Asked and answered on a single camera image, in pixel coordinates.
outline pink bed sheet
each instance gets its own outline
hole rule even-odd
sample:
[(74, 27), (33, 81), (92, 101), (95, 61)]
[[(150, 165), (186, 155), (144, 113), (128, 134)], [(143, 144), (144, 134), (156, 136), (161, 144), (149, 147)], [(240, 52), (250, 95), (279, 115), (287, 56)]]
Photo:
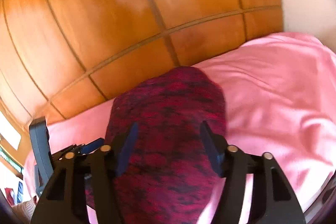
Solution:
[[(312, 36), (277, 33), (195, 67), (223, 89), (228, 143), (250, 154), (273, 153), (306, 210), (336, 168), (336, 55)], [(51, 152), (104, 137), (112, 104), (49, 126)], [(31, 195), (33, 165), (31, 152), (24, 176)], [(240, 223), (247, 222), (252, 184), (249, 176)], [(218, 179), (198, 223), (211, 222), (223, 185)]]

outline metal bolt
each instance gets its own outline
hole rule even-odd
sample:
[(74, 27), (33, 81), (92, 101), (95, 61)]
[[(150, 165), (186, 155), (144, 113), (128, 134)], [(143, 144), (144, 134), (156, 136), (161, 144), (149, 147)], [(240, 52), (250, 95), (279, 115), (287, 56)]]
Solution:
[(65, 158), (68, 160), (72, 159), (74, 156), (75, 156), (75, 153), (73, 152), (68, 152), (65, 154)]
[(103, 151), (103, 152), (108, 152), (108, 151), (111, 150), (111, 147), (110, 147), (110, 145), (105, 144), (105, 145), (100, 147), (100, 150)]
[(273, 159), (273, 155), (270, 152), (265, 152), (263, 156), (265, 159), (268, 159), (268, 160)]
[(230, 152), (232, 152), (232, 153), (235, 153), (235, 152), (238, 151), (238, 147), (236, 147), (235, 145), (229, 145), (229, 146), (227, 147), (227, 149), (228, 149)]

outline wooden wall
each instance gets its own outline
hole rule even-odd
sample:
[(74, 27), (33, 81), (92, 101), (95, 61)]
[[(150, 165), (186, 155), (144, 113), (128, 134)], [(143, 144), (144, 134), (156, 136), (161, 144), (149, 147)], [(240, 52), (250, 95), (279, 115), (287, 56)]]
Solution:
[(0, 0), (0, 97), (25, 130), (281, 30), (281, 0)]

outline pink fabric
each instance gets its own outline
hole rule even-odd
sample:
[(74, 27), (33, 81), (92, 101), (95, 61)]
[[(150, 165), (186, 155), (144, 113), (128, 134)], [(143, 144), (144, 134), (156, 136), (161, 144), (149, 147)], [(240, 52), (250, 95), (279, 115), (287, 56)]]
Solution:
[[(305, 210), (336, 168), (336, 55), (312, 36), (278, 33), (195, 67), (223, 89), (228, 143), (250, 154), (273, 153)], [(51, 152), (104, 137), (112, 103), (49, 126)], [(33, 165), (31, 153), (25, 165), (31, 195)], [(198, 223), (211, 222), (223, 185), (218, 179)], [(251, 192), (249, 176), (241, 223)]]

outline bed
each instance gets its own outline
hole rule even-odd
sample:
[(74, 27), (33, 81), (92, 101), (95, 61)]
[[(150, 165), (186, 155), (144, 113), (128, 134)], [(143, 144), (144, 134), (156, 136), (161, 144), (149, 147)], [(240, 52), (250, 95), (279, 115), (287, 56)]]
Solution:
[[(305, 211), (336, 168), (336, 55), (312, 36), (275, 33), (195, 67), (223, 90), (228, 143), (254, 155), (271, 151)], [(50, 125), (51, 152), (104, 138), (112, 105), (113, 99)], [(24, 178), (32, 195), (33, 165), (30, 153)], [(223, 183), (218, 180), (199, 223), (209, 223)], [(249, 177), (241, 223), (247, 220), (252, 183)]]

